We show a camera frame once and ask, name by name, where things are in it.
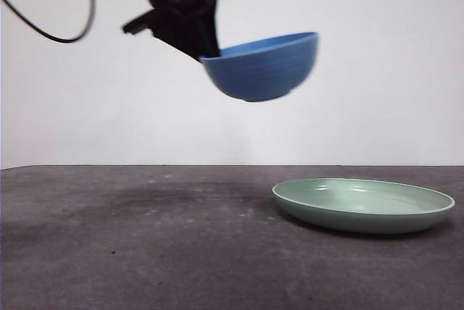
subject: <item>blue bowl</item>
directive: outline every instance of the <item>blue bowl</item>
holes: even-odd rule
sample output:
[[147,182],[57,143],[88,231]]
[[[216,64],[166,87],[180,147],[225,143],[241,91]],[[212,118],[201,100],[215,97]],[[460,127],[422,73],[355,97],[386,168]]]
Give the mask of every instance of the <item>blue bowl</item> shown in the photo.
[[245,101],[278,98],[310,74],[318,51],[317,33],[294,33],[221,49],[199,59],[226,95]]

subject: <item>mint green dish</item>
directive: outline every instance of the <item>mint green dish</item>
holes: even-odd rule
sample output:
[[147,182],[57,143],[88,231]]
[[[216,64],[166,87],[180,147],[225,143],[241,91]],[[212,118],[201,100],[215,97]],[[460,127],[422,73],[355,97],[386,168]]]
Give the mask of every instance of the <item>mint green dish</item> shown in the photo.
[[279,183],[278,205],[322,227],[356,233],[425,230],[447,218],[455,201],[436,190],[374,180],[313,178]]

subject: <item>bowl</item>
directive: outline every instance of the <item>bowl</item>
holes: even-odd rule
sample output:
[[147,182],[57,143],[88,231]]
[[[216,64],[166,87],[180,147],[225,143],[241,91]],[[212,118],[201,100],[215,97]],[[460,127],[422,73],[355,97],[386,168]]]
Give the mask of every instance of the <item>bowl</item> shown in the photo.
[[293,33],[221,49],[199,60],[224,94],[245,101],[286,95],[310,74],[318,50],[317,33]]
[[436,190],[375,180],[313,178],[273,188],[290,215],[322,227],[356,233],[425,230],[447,218],[455,201]]

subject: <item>gray table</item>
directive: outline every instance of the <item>gray table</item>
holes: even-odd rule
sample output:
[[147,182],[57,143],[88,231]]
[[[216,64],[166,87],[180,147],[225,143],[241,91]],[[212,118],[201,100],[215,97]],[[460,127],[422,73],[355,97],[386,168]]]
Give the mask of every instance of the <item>gray table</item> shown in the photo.
[[[464,167],[21,167],[2,176],[5,310],[464,309]],[[270,188],[305,177],[456,199],[424,232],[296,221]]]

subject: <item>black cable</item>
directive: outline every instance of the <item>black cable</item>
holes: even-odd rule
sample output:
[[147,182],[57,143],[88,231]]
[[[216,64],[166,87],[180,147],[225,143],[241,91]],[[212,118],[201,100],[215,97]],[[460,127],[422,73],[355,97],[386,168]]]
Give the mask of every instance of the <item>black cable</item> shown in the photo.
[[60,38],[56,37],[53,35],[50,35],[49,33],[46,33],[42,29],[38,28],[36,25],[34,25],[28,18],[26,18],[24,15],[21,14],[20,11],[18,11],[8,0],[3,0],[3,2],[19,17],[21,20],[23,20],[26,24],[28,24],[32,29],[40,33],[42,36],[47,37],[49,40],[60,42],[60,43],[72,43],[72,42],[77,42],[81,38],[83,38],[89,30],[92,27],[92,24],[94,22],[94,16],[95,16],[95,0],[90,0],[90,10],[88,12],[88,19],[86,26],[84,29],[80,32],[79,35],[77,35],[74,38]]

